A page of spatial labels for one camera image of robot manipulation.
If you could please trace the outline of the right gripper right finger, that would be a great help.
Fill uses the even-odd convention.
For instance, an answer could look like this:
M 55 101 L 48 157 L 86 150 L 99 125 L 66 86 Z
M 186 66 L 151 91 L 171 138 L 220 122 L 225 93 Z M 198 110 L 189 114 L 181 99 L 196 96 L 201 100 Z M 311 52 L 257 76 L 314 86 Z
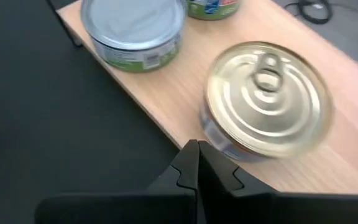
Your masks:
M 198 142 L 198 183 L 208 224 L 272 224 L 275 189 L 206 141 Z

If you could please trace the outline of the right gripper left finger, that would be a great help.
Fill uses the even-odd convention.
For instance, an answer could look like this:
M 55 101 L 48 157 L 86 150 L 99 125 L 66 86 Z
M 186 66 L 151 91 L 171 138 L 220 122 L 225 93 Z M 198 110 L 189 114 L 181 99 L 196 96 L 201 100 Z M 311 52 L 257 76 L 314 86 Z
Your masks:
M 195 224 L 198 197 L 199 144 L 188 141 L 147 192 L 151 224 Z

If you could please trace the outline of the blue label salmon can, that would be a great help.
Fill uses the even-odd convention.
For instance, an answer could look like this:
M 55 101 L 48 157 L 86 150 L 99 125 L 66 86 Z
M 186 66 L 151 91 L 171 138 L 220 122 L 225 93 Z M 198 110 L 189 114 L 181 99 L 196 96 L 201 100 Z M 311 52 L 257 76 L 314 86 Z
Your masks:
M 211 63 L 200 119 L 209 143 L 233 159 L 281 159 L 324 142 L 334 103 L 301 55 L 271 42 L 242 42 Z

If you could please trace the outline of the green label tuna can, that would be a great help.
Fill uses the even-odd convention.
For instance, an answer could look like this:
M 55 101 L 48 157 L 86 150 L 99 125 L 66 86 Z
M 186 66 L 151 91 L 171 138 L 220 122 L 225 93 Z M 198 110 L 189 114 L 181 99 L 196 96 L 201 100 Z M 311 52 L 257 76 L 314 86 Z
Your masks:
M 188 16 L 206 21 L 221 20 L 233 15 L 242 0 L 186 0 Z
M 181 47 L 185 0 L 82 0 L 80 17 L 95 51 L 125 72 L 170 63 Z

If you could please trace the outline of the wooden shelf board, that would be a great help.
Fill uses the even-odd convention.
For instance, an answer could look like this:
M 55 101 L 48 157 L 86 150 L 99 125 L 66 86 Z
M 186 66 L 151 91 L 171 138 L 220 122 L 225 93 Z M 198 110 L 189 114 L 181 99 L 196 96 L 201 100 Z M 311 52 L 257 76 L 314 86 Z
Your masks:
M 69 31 L 95 54 L 81 21 L 82 0 L 57 10 Z M 206 73 L 213 60 L 232 45 L 265 41 L 286 47 L 321 74 L 334 103 L 329 135 L 319 148 L 288 159 L 240 161 L 239 165 L 278 190 L 358 193 L 358 63 L 296 20 L 272 0 L 242 0 L 227 19 L 202 21 L 186 16 L 181 47 L 167 65 L 129 73 L 107 65 L 125 89 L 178 147 L 204 139 L 200 121 Z

